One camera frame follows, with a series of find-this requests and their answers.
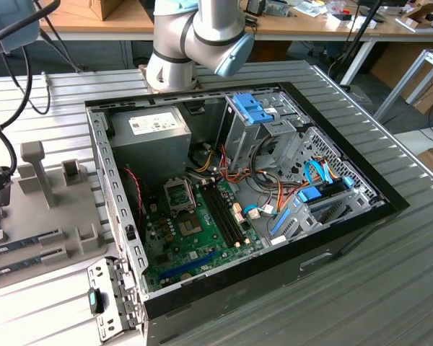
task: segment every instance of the red wire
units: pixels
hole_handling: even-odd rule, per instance
[[[133,172],[130,169],[128,168],[124,168],[124,169],[130,174],[130,176],[133,178],[136,184],[136,191],[138,192],[138,199],[139,199],[139,224],[141,224],[141,217],[143,215],[143,212],[141,210],[141,205],[143,204],[143,200],[141,199],[141,188],[139,187],[138,178],[136,178],[135,174],[133,174]]]

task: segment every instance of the yellow wire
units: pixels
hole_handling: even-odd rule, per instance
[[[198,173],[205,172],[205,171],[209,168],[209,166],[210,166],[210,158],[211,158],[211,155],[212,155],[212,152],[210,152],[209,157],[207,158],[206,163],[205,163],[201,168],[194,169],[194,170],[195,170],[196,172],[198,172]]]
[[[278,187],[278,192],[277,192],[277,210],[279,212],[279,207],[281,205],[281,195],[282,195],[282,188],[281,188],[281,182],[279,181],[279,179],[276,177],[277,180],[277,187]]]

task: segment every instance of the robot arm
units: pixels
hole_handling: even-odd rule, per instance
[[[147,82],[160,92],[192,89],[194,62],[222,77],[234,75],[253,47],[244,28],[238,0],[156,0]]]

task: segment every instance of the aluminum workbench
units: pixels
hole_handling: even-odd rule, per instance
[[[167,344],[433,345],[433,174],[324,73],[305,62],[249,63],[231,79],[203,68],[198,72],[208,88],[292,82],[411,207],[339,261]],[[6,134],[16,148],[41,140],[47,168],[73,158],[88,168],[109,239],[83,102],[144,94],[146,87],[137,71],[52,75],[51,81],[50,113],[41,116],[28,108]],[[21,96],[8,78],[0,78],[1,119]],[[45,87],[38,77],[32,100],[45,104]],[[1,147],[3,160],[8,156]],[[115,255],[113,243],[107,254]],[[98,345],[84,271],[95,260],[1,289],[0,344]],[[130,333],[111,345],[141,345],[141,338]]]

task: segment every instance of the metal bracket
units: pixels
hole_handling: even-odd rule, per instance
[[[135,330],[141,321],[141,306],[136,300],[132,272],[123,269],[114,257],[100,259],[87,268],[89,286],[101,297],[102,313],[96,318],[100,341]]]

